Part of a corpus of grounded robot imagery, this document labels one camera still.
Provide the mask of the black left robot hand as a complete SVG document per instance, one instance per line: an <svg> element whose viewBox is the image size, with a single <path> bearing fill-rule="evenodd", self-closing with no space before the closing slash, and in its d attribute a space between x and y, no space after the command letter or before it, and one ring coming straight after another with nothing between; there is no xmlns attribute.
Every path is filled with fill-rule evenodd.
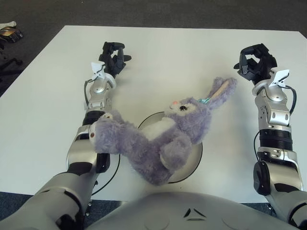
<svg viewBox="0 0 307 230"><path fill-rule="evenodd" d="M130 55L124 55L124 48L123 43L105 42L99 56L98 60L105 63L105 72L114 78L125 68L126 62L132 59Z"/></svg>

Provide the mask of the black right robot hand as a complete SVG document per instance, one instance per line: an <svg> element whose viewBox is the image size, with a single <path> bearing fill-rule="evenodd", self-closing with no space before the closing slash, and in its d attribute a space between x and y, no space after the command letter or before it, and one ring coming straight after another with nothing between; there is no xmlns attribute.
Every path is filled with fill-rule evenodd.
<svg viewBox="0 0 307 230"><path fill-rule="evenodd" d="M234 65L238 74L254 85L270 79L270 71L277 67L276 59L263 44L246 47L241 50L239 62Z"/></svg>

